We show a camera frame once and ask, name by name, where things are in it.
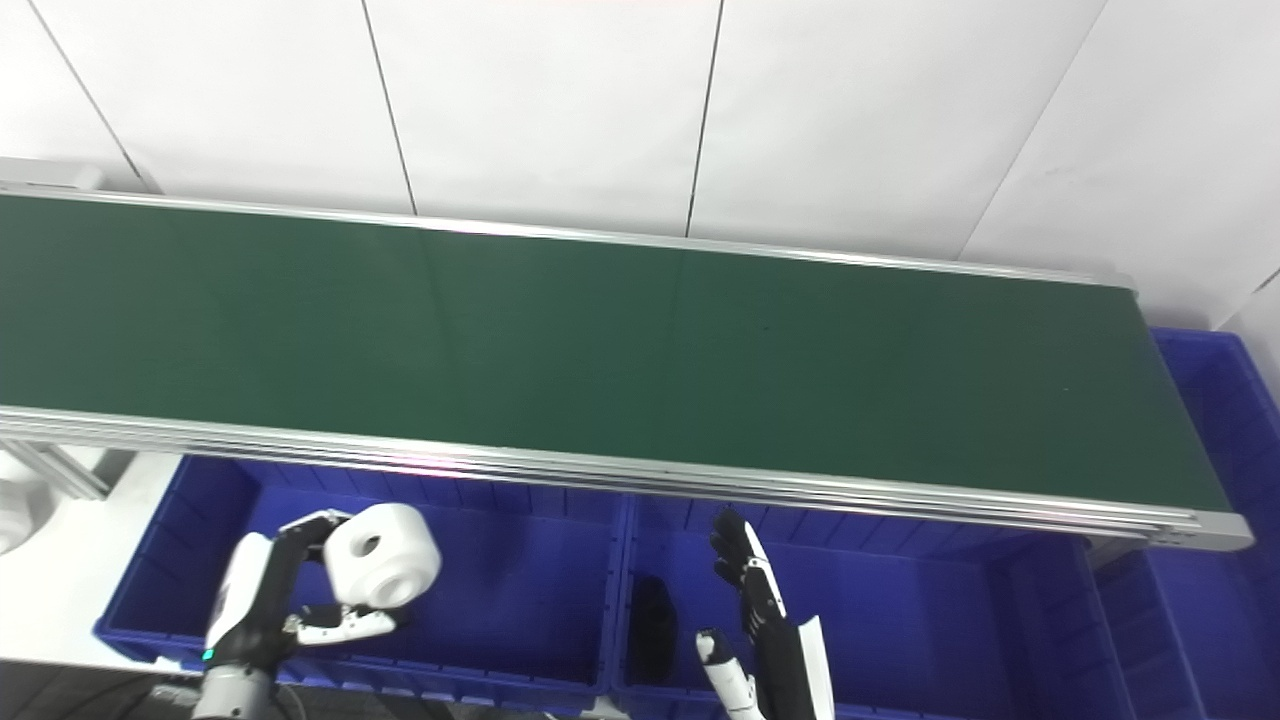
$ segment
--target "blue storage crate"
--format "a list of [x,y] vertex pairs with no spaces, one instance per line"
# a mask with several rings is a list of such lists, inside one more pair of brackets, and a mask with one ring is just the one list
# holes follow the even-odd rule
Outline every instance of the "blue storage crate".
[[[413,621],[305,648],[282,680],[575,714],[604,694],[631,502],[608,492],[187,457],[95,633],[196,669],[244,532],[388,501],[421,510],[444,557]],[[324,569],[303,566],[294,607],[332,600]]]
[[[721,505],[641,497],[626,550],[613,692],[634,720],[723,717],[694,633],[719,626],[751,664],[736,593],[712,570]],[[792,619],[822,616],[836,712],[852,719],[1132,717],[1083,541],[1069,536],[735,505],[760,534]],[[626,666],[630,594],[660,578],[676,607],[662,687]]]
[[1238,337],[1153,331],[1257,543],[1151,550],[1098,573],[1140,720],[1280,717],[1280,413]]

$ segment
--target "robotic hand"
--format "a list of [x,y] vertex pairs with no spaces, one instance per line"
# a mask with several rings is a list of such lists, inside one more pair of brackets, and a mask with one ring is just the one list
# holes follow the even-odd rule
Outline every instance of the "robotic hand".
[[214,605],[193,719],[266,717],[279,665],[298,646],[381,635],[407,621],[399,607],[333,603],[289,612],[302,564],[323,564],[324,543],[351,518],[321,510],[282,527],[274,539],[259,533],[241,538]]
[[737,588],[742,629],[756,662],[753,678],[722,630],[699,630],[698,656],[730,720],[832,720],[836,707],[822,623],[817,616],[803,625],[787,619],[773,568],[750,523],[726,509],[714,529],[716,574]]

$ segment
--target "white cylindrical object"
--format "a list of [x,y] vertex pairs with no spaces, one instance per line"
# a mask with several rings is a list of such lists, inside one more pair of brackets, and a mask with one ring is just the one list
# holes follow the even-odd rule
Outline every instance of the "white cylindrical object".
[[440,550],[417,510],[387,502],[339,525],[324,543],[324,562],[338,602],[388,609],[431,587]]
[[0,480],[0,555],[22,544],[31,534],[31,509],[22,486]]

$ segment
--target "black object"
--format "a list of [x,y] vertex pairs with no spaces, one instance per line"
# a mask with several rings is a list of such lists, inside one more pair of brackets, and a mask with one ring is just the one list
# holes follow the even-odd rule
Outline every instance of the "black object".
[[671,675],[678,626],[667,584],[652,575],[637,577],[631,588],[631,626],[627,629],[630,683],[652,685]]

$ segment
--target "metal bracket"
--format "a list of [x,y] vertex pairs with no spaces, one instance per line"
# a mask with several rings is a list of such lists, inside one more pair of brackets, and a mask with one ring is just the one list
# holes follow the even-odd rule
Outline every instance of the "metal bracket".
[[28,442],[0,438],[0,450],[35,470],[50,486],[69,497],[105,500],[110,487],[51,442]]

